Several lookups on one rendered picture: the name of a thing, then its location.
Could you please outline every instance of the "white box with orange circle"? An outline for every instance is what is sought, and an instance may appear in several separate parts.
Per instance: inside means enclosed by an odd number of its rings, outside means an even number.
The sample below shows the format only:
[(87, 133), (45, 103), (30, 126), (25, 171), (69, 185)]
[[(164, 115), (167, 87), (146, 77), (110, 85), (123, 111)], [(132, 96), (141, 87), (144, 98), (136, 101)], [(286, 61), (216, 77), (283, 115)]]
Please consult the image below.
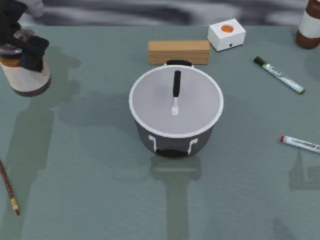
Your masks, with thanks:
[(209, 26), (208, 40), (217, 52), (242, 45), (245, 37), (246, 30), (235, 18)]

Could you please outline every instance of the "black marker cap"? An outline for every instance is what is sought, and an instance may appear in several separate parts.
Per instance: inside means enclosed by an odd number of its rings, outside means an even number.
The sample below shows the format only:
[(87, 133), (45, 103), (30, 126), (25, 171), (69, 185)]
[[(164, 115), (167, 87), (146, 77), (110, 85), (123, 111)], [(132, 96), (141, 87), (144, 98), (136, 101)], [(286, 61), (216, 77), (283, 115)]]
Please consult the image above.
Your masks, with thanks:
[(265, 60), (263, 60), (261, 57), (256, 56), (255, 59), (253, 60), (256, 64), (262, 66), (264, 64), (267, 64)]

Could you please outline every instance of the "gray pot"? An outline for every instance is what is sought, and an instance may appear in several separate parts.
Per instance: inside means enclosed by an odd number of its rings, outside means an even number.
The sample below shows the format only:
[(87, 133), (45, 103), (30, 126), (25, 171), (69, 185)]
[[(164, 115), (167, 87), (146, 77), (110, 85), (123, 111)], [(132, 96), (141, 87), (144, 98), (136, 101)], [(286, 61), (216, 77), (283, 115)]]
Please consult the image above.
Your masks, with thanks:
[(169, 61), (132, 86), (129, 107), (139, 137), (170, 158), (196, 154), (208, 142), (224, 108), (218, 84), (186, 61)]

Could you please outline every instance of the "paintbrush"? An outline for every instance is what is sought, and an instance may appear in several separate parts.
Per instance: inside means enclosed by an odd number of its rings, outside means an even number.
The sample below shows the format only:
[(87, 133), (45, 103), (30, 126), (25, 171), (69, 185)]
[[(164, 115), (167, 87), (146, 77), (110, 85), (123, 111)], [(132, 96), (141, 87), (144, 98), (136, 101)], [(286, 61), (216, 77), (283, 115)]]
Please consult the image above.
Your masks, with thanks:
[(16, 198), (15, 198), (14, 193), (12, 191), (12, 188), (10, 186), (10, 183), (9, 183), (9, 180), (8, 180), (4, 165), (2, 164), (1, 160), (0, 160), (0, 174), (1, 174), (1, 177), (3, 179), (6, 191), (7, 191), (8, 195), (9, 195), (10, 202), (11, 202), (11, 205), (12, 205), (12, 209), (13, 209), (13, 211), (15, 211), (16, 215), (19, 216), (20, 215), (19, 206), (17, 204)]

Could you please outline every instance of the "gray tabletop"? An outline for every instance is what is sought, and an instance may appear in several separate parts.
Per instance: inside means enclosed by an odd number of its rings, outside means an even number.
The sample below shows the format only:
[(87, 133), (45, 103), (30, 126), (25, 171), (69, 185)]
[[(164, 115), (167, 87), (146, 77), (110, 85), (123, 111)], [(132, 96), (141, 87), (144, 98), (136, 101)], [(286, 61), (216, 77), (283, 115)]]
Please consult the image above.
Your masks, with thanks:
[[(50, 40), (52, 86), (17, 96), (0, 72), (0, 157), (22, 215), (0, 184), (1, 240), (318, 240), (320, 157), (280, 143), (320, 143), (320, 48), (294, 27), (246, 27), (243, 46), (212, 50), (225, 108), (186, 161), (154, 156), (128, 106), (148, 40), (197, 40), (206, 26), (34, 27)], [(306, 89), (253, 63), (261, 56)]]

